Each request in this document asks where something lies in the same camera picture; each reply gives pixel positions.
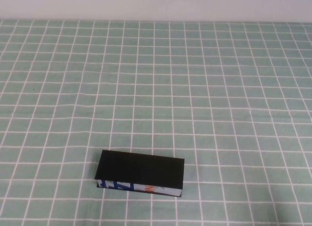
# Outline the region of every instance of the blue printed graphic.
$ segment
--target blue printed graphic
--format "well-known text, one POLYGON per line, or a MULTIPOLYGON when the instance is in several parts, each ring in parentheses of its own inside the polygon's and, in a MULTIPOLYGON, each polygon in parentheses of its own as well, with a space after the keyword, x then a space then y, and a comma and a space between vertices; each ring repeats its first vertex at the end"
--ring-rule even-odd
POLYGON ((101 180, 100 186, 103 188, 135 190, 134 184, 127 183, 127 184, 130 184, 130 186, 125 186, 125 185, 122 185, 121 183, 122 182, 113 181, 113 182, 108 183, 108 185, 106 185, 106 182, 104 180, 101 180))

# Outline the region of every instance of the black box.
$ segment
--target black box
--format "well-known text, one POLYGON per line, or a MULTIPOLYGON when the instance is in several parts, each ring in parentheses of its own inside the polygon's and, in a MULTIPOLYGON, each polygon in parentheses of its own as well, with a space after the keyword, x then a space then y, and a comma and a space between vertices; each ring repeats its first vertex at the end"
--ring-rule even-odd
POLYGON ((100 188, 181 197, 184 159, 103 150, 95 179, 100 188))

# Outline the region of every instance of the green checkered tablecloth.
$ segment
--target green checkered tablecloth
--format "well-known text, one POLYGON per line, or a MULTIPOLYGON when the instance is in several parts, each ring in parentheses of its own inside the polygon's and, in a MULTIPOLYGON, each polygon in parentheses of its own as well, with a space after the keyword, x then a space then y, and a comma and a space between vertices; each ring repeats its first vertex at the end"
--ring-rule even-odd
POLYGON ((312 24, 0 20, 0 225, 312 225, 312 24), (182 197, 96 188, 102 149, 182 197))

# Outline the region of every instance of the printed label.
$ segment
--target printed label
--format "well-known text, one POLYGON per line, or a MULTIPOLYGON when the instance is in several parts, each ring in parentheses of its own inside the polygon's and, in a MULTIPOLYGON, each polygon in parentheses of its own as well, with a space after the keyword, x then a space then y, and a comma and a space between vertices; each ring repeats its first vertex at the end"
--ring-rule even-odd
POLYGON ((176 189, 176 188, 139 185, 139 184, 126 183, 126 182, 117 182, 117 181, 97 180, 97 183, 102 188, 114 188, 114 189, 130 190, 130 191, 139 190, 139 191, 144 191, 148 193, 169 194, 172 196, 180 196, 181 191, 182 191, 181 189, 176 189))

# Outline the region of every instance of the white wall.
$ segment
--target white wall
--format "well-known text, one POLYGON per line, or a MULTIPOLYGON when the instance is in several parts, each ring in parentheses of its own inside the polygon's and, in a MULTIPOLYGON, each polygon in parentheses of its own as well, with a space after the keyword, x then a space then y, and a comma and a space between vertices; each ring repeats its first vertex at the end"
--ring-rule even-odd
POLYGON ((312 0, 0 0, 0 17, 312 22, 312 0))

